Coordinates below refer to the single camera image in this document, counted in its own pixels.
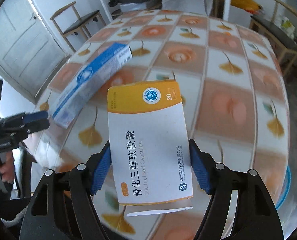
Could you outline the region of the person left hand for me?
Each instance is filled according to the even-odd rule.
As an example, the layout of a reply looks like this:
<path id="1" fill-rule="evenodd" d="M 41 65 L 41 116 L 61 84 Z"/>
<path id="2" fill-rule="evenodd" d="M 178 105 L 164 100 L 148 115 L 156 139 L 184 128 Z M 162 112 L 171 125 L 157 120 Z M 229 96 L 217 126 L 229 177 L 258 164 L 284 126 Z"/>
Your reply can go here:
<path id="1" fill-rule="evenodd" d="M 13 183 L 14 181 L 14 157 L 12 151 L 6 153 L 6 161 L 0 165 L 0 174 L 3 182 Z"/>

